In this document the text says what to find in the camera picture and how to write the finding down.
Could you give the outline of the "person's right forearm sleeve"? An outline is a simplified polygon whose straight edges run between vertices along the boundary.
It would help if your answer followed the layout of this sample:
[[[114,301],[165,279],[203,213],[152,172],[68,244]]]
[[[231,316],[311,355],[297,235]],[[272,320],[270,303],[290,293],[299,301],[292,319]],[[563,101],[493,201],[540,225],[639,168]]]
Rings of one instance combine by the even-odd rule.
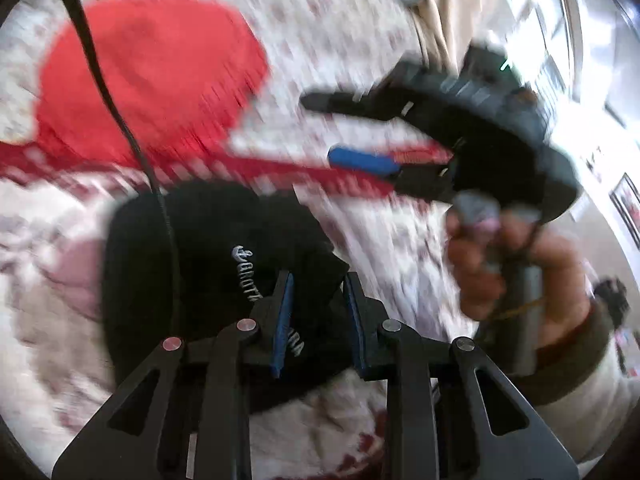
[[[639,381],[620,370],[611,320],[597,301],[567,339],[538,351],[533,375],[513,383],[578,464],[604,455],[639,401]]]

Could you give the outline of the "person's right hand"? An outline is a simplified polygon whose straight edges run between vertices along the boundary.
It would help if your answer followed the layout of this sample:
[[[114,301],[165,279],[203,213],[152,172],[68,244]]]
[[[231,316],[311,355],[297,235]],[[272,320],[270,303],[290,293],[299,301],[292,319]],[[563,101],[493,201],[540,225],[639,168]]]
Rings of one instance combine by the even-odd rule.
[[[489,320],[502,302],[506,310],[521,314],[536,301],[544,308],[539,348],[560,344],[586,322],[591,304],[585,269],[569,238],[508,211],[495,235],[480,242],[454,208],[446,214],[446,232],[460,310],[468,318]]]

